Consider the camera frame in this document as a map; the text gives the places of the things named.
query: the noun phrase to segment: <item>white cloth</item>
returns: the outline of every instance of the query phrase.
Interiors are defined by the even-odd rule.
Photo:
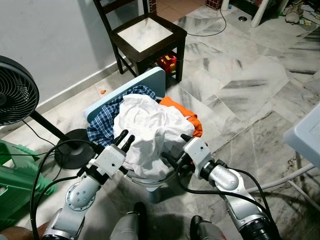
[[[113,133],[118,137],[127,129],[135,136],[126,155],[124,166],[150,180],[162,180],[169,168],[161,160],[161,153],[186,142],[181,134],[192,136],[195,127],[174,106],[158,104],[147,95],[123,96],[120,112],[114,119]]]

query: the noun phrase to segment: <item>black cable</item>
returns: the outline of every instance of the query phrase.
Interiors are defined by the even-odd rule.
[[[40,138],[40,139],[42,139],[42,140],[50,143],[51,145],[55,146],[55,144],[53,144],[53,143],[50,142],[49,140],[47,140],[47,139],[45,139],[45,138],[43,138],[43,137],[40,137],[40,136],[37,134],[37,132],[36,132],[28,123],[25,122],[25,120],[22,120],[22,122],[24,122],[24,124],[27,125],[27,126],[32,130],[32,132],[34,132],[34,134],[35,134],[38,138]],[[59,149],[58,149],[58,152],[61,154],[60,169],[59,169],[59,172],[57,173],[57,175],[55,176],[55,178],[54,178],[52,181],[56,180],[57,177],[59,176],[59,174],[60,174],[60,172],[61,172],[61,170],[62,170],[63,162],[64,162],[64,155],[63,155],[63,153],[62,153]]]
[[[44,153],[40,153],[40,154],[6,154],[6,153],[0,153],[0,156],[32,156],[32,157],[37,157],[40,155],[46,154],[46,152]]]
[[[217,191],[217,190],[193,190],[193,189],[189,189],[187,188],[186,186],[184,186],[182,184],[182,182],[180,181],[180,177],[179,177],[179,171],[181,169],[182,165],[179,164],[176,171],[175,171],[175,176],[176,176],[176,179],[178,181],[178,184],[179,186],[185,190],[186,192],[188,193],[191,193],[191,194],[214,194],[214,195],[226,195],[226,196],[231,196],[231,197],[236,197],[236,198],[240,198],[240,199],[243,199],[243,200],[246,200],[254,205],[256,205],[257,207],[259,207],[263,212],[265,212],[265,214],[269,217],[269,214],[267,212],[267,210],[265,209],[264,206],[262,206],[260,203],[256,202],[255,200],[252,200],[251,198],[248,198],[246,196],[242,196],[240,194],[236,194],[236,193],[233,193],[233,192],[227,192],[227,191]]]
[[[177,179],[177,182],[178,182],[178,185],[183,189],[185,190],[186,192],[188,193],[191,193],[191,194],[213,194],[213,195],[225,195],[225,196],[231,196],[231,197],[236,197],[236,198],[240,198],[240,199],[243,199],[243,200],[246,200],[254,205],[256,205],[257,207],[259,207],[269,218],[269,221],[271,223],[271,226],[272,228],[274,229],[274,231],[276,232],[277,236],[279,239],[281,239],[280,237],[280,233],[279,233],[279,230],[277,228],[277,225],[274,221],[274,219],[272,218],[271,216],[271,213],[270,213],[270,210],[268,211],[267,209],[265,209],[260,203],[246,197],[246,196],[242,196],[240,194],[236,194],[236,193],[233,193],[233,192],[227,192],[227,191],[216,191],[216,190],[193,190],[193,189],[189,189],[187,187],[185,187],[182,182],[180,181],[180,177],[179,177],[179,171],[182,167],[182,164],[179,164],[176,171],[175,171],[175,176],[176,176],[176,179]]]
[[[222,33],[227,27],[227,21],[226,21],[225,17],[223,16],[222,12],[221,12],[221,8],[220,8],[220,13],[221,13],[221,16],[222,16],[222,18],[224,20],[224,28],[220,32],[217,32],[217,33],[214,33],[214,34],[210,34],[210,35],[196,35],[196,34],[191,34],[191,33],[187,33],[187,34],[191,35],[191,36],[195,36],[195,37],[211,37],[211,36],[218,35],[218,34]]]
[[[76,179],[78,176],[70,176],[70,177],[64,177],[64,178],[60,178],[58,180],[55,180],[51,183],[49,183],[45,189],[42,191],[42,193],[39,195],[35,205],[34,205],[34,213],[37,214],[37,208],[40,204],[40,201],[42,199],[42,197],[46,194],[46,192],[48,191],[49,188],[51,188],[53,185],[57,184],[57,183],[60,183],[60,182],[63,182],[63,181],[67,181],[67,180],[72,180],[72,179]]]
[[[240,169],[236,169],[236,168],[231,168],[231,167],[227,167],[227,168],[228,168],[228,169],[232,169],[232,170],[234,170],[234,171],[236,171],[236,172],[245,174],[245,175],[247,175],[249,178],[251,178],[252,181],[254,181],[255,185],[256,185],[257,188],[259,189],[261,198],[262,198],[263,203],[264,203],[264,205],[265,205],[265,209],[268,211],[269,220],[270,220],[271,224],[273,225],[273,228],[275,229],[276,233],[278,234],[278,236],[279,236],[279,238],[280,238],[280,233],[279,233],[279,230],[278,230],[278,228],[277,228],[277,225],[276,225],[274,219],[272,218],[271,211],[270,211],[270,208],[269,208],[269,205],[268,205],[266,196],[265,196],[264,191],[262,190],[260,184],[258,183],[258,181],[254,178],[254,176],[252,176],[250,173],[248,173],[248,172],[246,172],[246,171],[244,171],[244,170],[240,170]]]
[[[34,181],[33,181],[33,186],[31,189],[31,194],[30,194],[30,221],[31,221],[31,226],[32,226],[32,232],[33,232],[33,237],[35,240],[40,240],[39,238],[39,234],[37,231],[37,221],[36,221],[36,214],[35,214],[35,193],[36,193],[36,187],[37,187],[37,182],[41,173],[41,170],[45,164],[45,161],[47,160],[48,156],[58,147],[60,147],[63,144],[66,143],[70,143],[70,142],[81,142],[81,143],[86,143],[91,145],[92,143],[90,141],[86,141],[86,140],[80,140],[80,139],[71,139],[71,140],[66,140],[63,141],[61,143],[59,143],[58,145],[52,147],[43,157],[43,160],[41,161],[39,167],[38,167],[38,171],[36,172]]]
[[[24,124],[27,125],[27,126],[32,130],[32,132],[34,132],[34,134],[35,134],[38,138],[40,138],[40,139],[42,139],[42,140],[50,143],[51,145],[55,146],[55,145],[54,145],[52,142],[50,142],[49,140],[44,139],[43,137],[40,137],[40,136],[36,133],[36,131],[35,131],[28,123],[26,123],[25,120],[22,120],[22,122],[24,122]]]
[[[251,178],[252,181],[254,181],[255,185],[256,185],[257,188],[259,189],[259,192],[260,192],[261,198],[262,198],[262,200],[263,200],[265,209],[268,211],[269,215],[271,216],[270,208],[269,208],[269,205],[268,205],[266,196],[265,196],[265,194],[264,194],[264,191],[262,190],[262,188],[261,188],[260,184],[258,183],[258,181],[254,178],[254,176],[252,176],[250,173],[248,173],[248,172],[246,172],[246,171],[244,171],[244,170],[240,170],[240,169],[236,169],[236,168],[231,168],[231,167],[227,167],[227,169],[232,169],[232,170],[234,170],[234,171],[236,171],[236,172],[245,174],[245,175],[247,175],[249,178]]]

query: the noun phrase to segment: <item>clothing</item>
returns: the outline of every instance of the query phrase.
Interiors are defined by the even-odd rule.
[[[114,140],[114,119],[119,114],[119,107],[123,101],[123,96],[128,94],[148,95],[153,100],[156,100],[155,92],[143,85],[134,86],[125,91],[122,95],[103,106],[102,110],[92,120],[86,129],[91,142],[95,141],[104,147],[112,143]]]
[[[193,132],[193,137],[201,137],[203,130],[202,130],[202,125],[201,122],[198,120],[197,115],[193,113],[192,111],[184,108],[184,106],[180,105],[179,103],[173,101],[170,97],[166,96],[164,97],[159,104],[170,107],[174,106],[176,109],[178,109],[183,116],[186,117],[186,119],[193,124],[194,126],[194,132]]]
[[[135,136],[126,154],[124,166],[148,180],[162,180],[169,168],[161,159],[162,152],[180,150],[186,143],[181,134],[192,135],[195,127],[173,106],[158,104],[147,95],[123,97],[120,112],[114,119],[113,133],[118,137],[127,129]]]

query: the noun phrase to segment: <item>green plastic chair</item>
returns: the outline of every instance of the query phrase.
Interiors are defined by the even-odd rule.
[[[38,171],[36,161],[40,159],[31,155],[37,154],[22,145],[0,140],[0,231],[13,226],[20,219],[19,211],[30,200],[34,178]],[[40,175],[36,186],[37,195],[51,182]],[[51,195],[56,190],[57,186],[52,186],[45,194]]]

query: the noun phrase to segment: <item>black fan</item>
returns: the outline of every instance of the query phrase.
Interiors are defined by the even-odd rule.
[[[58,128],[35,111],[39,102],[39,91],[31,74],[19,63],[0,56],[0,126],[14,124],[30,116],[51,133],[59,143],[80,139],[89,140],[85,129],[75,129],[63,134]],[[95,155],[88,144],[69,142],[59,147],[54,158],[65,169],[78,169]]]

